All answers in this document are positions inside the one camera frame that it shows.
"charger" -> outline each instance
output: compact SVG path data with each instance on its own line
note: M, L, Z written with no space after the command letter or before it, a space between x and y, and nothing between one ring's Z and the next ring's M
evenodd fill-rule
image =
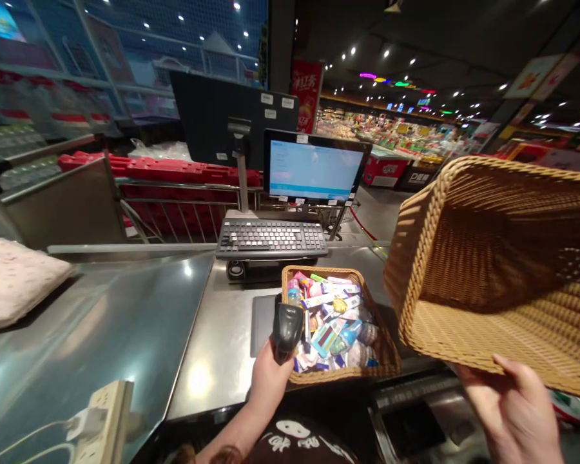
M87 407L70 418L66 424L66 440L86 438L101 433L108 412L105 409Z

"stainless steel counter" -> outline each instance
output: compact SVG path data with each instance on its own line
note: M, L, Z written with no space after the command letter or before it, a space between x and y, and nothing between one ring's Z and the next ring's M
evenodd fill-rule
M176 254L79 264L58 292L0 332L0 451L124 379L135 384L131 411L144 420L126 445L129 462L164 418L213 261L211 252ZM0 462L22 462L65 437L62 427L44 430ZM66 459L58 451L49 461Z
M363 275L402 358L402 374L436 367L432 358L418 356L403 346L397 335L397 318L382 284L383 257L374 248L329 245L329 256L318 266L351 267ZM249 356L251 308L255 296L281 291L269 284L229 284L226 263L214 261L202 303L189 339L172 397L168 420L196 416L246 400L254 358Z

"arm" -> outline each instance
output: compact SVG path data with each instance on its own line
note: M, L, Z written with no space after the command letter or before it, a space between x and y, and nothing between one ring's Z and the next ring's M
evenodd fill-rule
M251 373L249 400L211 443L195 458L197 464L209 463L224 447L240 453L236 462L249 455L256 441L273 418L285 393L292 372L293 359L279 366L273 358L273 346L267 340L261 348Z

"power strip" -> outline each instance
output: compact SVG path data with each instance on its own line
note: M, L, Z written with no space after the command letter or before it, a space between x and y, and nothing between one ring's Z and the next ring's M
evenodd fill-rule
M133 382L117 380L95 391L88 407L106 411L100 433L81 438L75 447L73 464L119 464L126 439Z

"handheld barcode scanner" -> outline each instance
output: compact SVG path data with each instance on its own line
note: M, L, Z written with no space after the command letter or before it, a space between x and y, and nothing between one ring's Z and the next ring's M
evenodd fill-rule
M303 333L303 309L285 303L275 307L273 318L273 343L275 361L282 365L294 354L296 345Z

